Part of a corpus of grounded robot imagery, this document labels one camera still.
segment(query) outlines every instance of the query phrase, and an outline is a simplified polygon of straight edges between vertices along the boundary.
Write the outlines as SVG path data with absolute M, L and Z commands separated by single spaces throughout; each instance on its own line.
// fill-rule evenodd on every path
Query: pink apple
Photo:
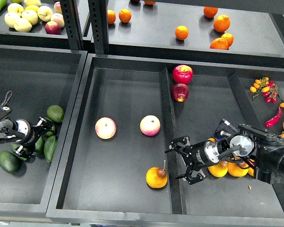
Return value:
M 53 8 L 55 9 L 57 13 L 62 13 L 62 9 L 61 9 L 61 5 L 59 1 L 54 4 Z
M 172 77 L 178 84 L 188 84 L 193 78 L 193 70 L 187 65 L 178 65 L 174 68 Z
M 57 22 L 49 21 L 45 25 L 45 31 L 51 35 L 61 35 L 61 29 Z
M 117 127 L 113 119 L 109 117 L 100 118 L 95 125 L 96 134 L 101 139 L 112 138 L 117 131 Z
M 147 115 L 140 122 L 140 130 L 144 135 L 154 136 L 160 130 L 160 120 L 154 115 Z
M 175 84 L 172 88 L 172 96 L 180 103 L 184 102 L 189 94 L 188 86 L 186 84 Z
M 60 28 L 64 27 L 63 15 L 61 13 L 54 13 L 51 17 L 51 21 L 57 22 Z

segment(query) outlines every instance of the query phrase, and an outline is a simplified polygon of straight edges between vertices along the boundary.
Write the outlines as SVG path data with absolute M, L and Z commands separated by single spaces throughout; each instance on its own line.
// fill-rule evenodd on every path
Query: black shelf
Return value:
M 65 135 L 87 53 L 0 45 L 0 104 L 7 91 L 12 119 L 25 119 L 36 124 L 46 116 L 51 105 L 60 105 L 65 118 L 52 163 L 43 156 L 23 161 L 15 174 L 0 167 L 0 220 L 39 219 L 48 222 L 45 213 L 60 160 Z M 0 144 L 10 150 L 10 144 Z
M 274 191 L 271 185 L 249 175 L 217 179 L 206 169 L 203 182 L 188 185 L 170 174 L 184 173 L 183 161 L 176 156 L 173 165 L 163 153 L 171 136 L 189 135 L 192 144 L 211 137 L 221 118 L 234 125 L 250 124 L 246 116 L 251 110 L 240 98 L 247 99 L 258 123 L 264 124 L 259 109 L 264 101 L 249 98 L 250 83 L 269 75 L 284 89 L 284 69 L 186 62 L 193 68 L 194 78 L 188 99 L 180 104 L 163 89 L 172 86 L 171 72 L 178 64 L 172 60 L 88 55 L 46 214 L 50 220 L 117 226 L 131 226 L 133 222 L 141 226 L 254 226 L 255 222 L 284 226 L 280 190 Z M 245 96 L 237 96 L 235 86 L 241 87 Z M 276 108 L 277 104 L 271 106 L 267 116 L 275 114 Z M 139 129 L 141 115 L 149 111 L 164 126 L 153 138 L 146 138 Z M 103 141 L 94 127 L 105 115 L 115 120 L 117 134 Z M 279 124 L 268 129 L 279 130 Z M 164 159 L 172 164 L 168 166 L 169 184 L 162 190 L 151 190 L 145 183 L 146 171 Z M 253 198 L 252 207 L 246 198 Z

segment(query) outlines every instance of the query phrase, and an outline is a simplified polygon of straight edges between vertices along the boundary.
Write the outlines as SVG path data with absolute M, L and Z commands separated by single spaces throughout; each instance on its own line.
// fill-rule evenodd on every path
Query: red apple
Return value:
M 61 29 L 57 22 L 49 21 L 45 25 L 45 31 L 51 35 L 61 35 Z
M 154 115 L 147 115 L 140 122 L 140 130 L 144 135 L 154 136 L 160 130 L 160 121 Z
M 178 84 L 188 84 L 193 78 L 193 70 L 187 65 L 178 65 L 174 68 L 172 77 Z
M 184 102 L 188 97 L 188 86 L 186 84 L 175 84 L 172 88 L 172 96 L 180 103 Z
M 96 134 L 101 139 L 110 139 L 115 135 L 117 127 L 113 119 L 109 117 L 100 118 L 95 125 Z

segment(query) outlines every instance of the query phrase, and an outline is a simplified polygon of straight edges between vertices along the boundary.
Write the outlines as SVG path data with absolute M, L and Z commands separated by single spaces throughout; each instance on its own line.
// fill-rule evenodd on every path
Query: apple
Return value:
M 64 27 L 63 15 L 61 13 L 54 13 L 51 17 L 51 21 L 57 22 L 60 28 Z
M 55 9 L 57 13 L 62 13 L 62 9 L 61 9 L 61 5 L 59 1 L 54 4 L 53 8 Z
M 101 139 L 110 139 L 115 135 L 117 127 L 113 119 L 109 117 L 100 118 L 95 125 L 96 134 Z
M 24 10 L 22 18 L 27 19 L 32 25 L 37 24 L 39 20 L 38 14 L 32 9 Z
M 38 9 L 38 16 L 44 22 L 50 21 L 52 15 L 53 15 L 53 11 L 48 6 L 40 6 L 39 7 L 39 9 Z
M 61 35 L 61 29 L 57 22 L 49 21 L 45 25 L 45 31 L 51 35 Z
M 147 115 L 140 122 L 140 130 L 144 135 L 154 136 L 160 130 L 160 121 L 154 115 Z
M 187 65 L 178 65 L 172 71 L 172 77 L 178 84 L 188 84 L 193 78 L 193 70 Z
M 26 6 L 34 5 L 34 6 L 40 7 L 41 6 L 41 1 L 40 0 L 24 0 L 24 4 Z
M 14 28 L 14 23 L 18 18 L 20 18 L 19 14 L 14 12 L 6 13 L 4 16 L 5 23 L 11 28 Z
M 172 96 L 177 102 L 184 102 L 189 94 L 188 86 L 186 84 L 175 84 L 172 87 Z
M 32 24 L 25 18 L 18 18 L 14 23 L 14 28 L 18 32 L 29 32 L 32 29 Z
M 18 13 L 19 16 L 21 16 L 22 11 L 24 11 L 23 7 L 18 4 L 18 3 L 11 3 L 8 6 L 8 12 L 14 12 L 14 13 Z

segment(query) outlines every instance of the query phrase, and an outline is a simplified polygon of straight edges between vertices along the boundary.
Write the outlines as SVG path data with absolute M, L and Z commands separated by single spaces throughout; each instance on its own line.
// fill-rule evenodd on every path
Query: robotic arm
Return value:
M 29 158 L 35 153 L 35 143 L 38 139 L 52 130 L 53 122 L 39 117 L 37 125 L 32 125 L 26 120 L 13 120 L 7 115 L 12 111 L 7 106 L 12 92 L 6 94 L 4 102 L 0 105 L 0 144 L 13 142 L 19 146 L 14 150 L 15 154 L 20 158 Z
M 240 124 L 238 131 L 228 121 L 222 119 L 221 122 L 230 126 L 235 134 L 216 130 L 217 142 L 206 140 L 194 145 L 190 145 L 189 136 L 171 141 L 165 153 L 179 153 L 187 167 L 177 179 L 185 178 L 189 184 L 200 182 L 206 177 L 201 168 L 216 165 L 221 160 L 246 162 L 254 169 L 254 178 L 260 181 L 269 184 L 284 181 L 284 138 L 246 124 Z M 196 177 L 191 176 L 193 171 L 199 171 Z

